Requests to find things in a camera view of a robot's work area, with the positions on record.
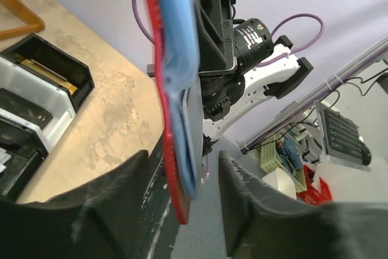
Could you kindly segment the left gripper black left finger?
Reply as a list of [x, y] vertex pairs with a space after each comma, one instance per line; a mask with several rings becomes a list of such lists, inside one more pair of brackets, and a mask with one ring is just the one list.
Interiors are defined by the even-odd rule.
[[1, 200], [1, 258], [133, 258], [149, 153], [45, 203]]

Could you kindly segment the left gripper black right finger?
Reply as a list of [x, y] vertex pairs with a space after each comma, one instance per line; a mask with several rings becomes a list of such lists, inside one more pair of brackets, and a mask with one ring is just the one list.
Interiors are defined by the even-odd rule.
[[386, 203], [311, 206], [219, 153], [226, 253], [231, 258], [387, 258]]

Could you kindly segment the red leather card holder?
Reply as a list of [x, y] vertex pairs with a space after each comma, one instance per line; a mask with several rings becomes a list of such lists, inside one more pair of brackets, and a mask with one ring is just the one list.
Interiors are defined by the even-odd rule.
[[154, 36], [155, 77], [164, 119], [164, 133], [162, 143], [164, 154], [164, 169], [178, 223], [187, 224], [189, 222], [190, 199], [187, 195], [184, 194], [181, 180], [179, 178], [173, 131], [171, 127], [172, 120], [170, 117], [169, 101], [162, 75], [162, 59], [165, 45], [161, 10], [158, 0], [146, 0], [146, 3], [149, 10], [149, 17]]

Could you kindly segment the black and white organiser tray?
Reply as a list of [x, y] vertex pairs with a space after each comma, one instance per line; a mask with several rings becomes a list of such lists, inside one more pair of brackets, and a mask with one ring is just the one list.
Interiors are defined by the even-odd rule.
[[[21, 64], [34, 60], [78, 89], [70, 91]], [[1, 88], [53, 115], [44, 129], [1, 108], [1, 196], [16, 201], [95, 88], [89, 67], [31, 33], [1, 51]]]

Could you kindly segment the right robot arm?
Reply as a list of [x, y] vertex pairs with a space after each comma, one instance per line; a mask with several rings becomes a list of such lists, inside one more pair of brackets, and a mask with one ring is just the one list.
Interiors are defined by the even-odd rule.
[[234, 17], [236, 0], [194, 0], [198, 30], [202, 108], [202, 154], [254, 107], [296, 89], [312, 71], [297, 58], [291, 40], [273, 40], [257, 18]]

